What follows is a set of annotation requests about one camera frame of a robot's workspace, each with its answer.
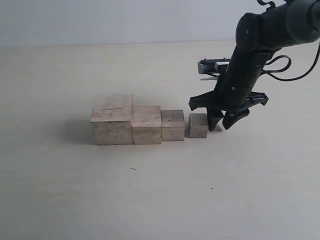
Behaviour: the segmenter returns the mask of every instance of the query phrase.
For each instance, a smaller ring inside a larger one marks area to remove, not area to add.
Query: medium wooden cube
[[[133,107],[132,131],[136,145],[161,144],[161,107]]]
[[[134,143],[132,132],[133,96],[130,94],[97,95],[91,125],[98,145]]]
[[[185,116],[183,110],[161,111],[162,141],[185,140]]]
[[[208,135],[208,118],[205,113],[190,113],[189,137],[205,139]]]

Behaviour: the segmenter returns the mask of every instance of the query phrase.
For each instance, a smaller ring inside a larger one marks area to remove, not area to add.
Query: light wooden block
[[[190,113],[189,137],[205,139],[208,135],[208,118],[205,113]]]
[[[132,132],[133,96],[130,94],[97,95],[91,125],[98,145],[134,143]]]
[[[133,107],[132,131],[134,144],[161,144],[161,107]]]
[[[161,111],[162,141],[185,140],[185,116],[183,110]]]

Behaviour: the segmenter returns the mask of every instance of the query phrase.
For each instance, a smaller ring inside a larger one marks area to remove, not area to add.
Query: robotic arm
[[[213,91],[191,97],[189,106],[192,111],[206,108],[211,132],[221,119],[228,130],[249,115],[249,108],[267,104],[266,94],[252,91],[261,75],[268,74],[280,81],[295,81],[307,76],[317,64],[320,45],[309,71],[296,78],[282,79],[273,75],[291,66],[288,56],[271,59],[282,48],[312,43],[320,38],[320,0],[285,0],[286,3],[278,7],[272,1],[257,1],[270,7],[262,14],[246,13],[240,19],[231,59],[204,59],[198,63],[198,73],[210,75],[217,83]],[[288,59],[286,67],[264,70],[265,65],[280,58]]]

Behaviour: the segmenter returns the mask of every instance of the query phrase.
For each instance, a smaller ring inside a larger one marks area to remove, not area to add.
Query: table surface
[[[233,41],[0,48],[0,239],[320,239],[320,66],[207,139],[97,146],[96,94],[191,112]],[[284,49],[296,77],[317,43]],[[286,64],[275,63],[272,68]]]

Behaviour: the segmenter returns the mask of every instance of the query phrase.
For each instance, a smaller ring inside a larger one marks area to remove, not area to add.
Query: small wooden cube
[[[185,116],[183,110],[161,111],[162,141],[185,140]]]
[[[134,144],[161,144],[161,107],[133,107],[132,131]]]
[[[130,94],[97,95],[91,125],[98,145],[134,143],[132,132],[133,96]]]
[[[189,137],[193,139],[205,139],[208,135],[208,118],[205,113],[190,113]]]

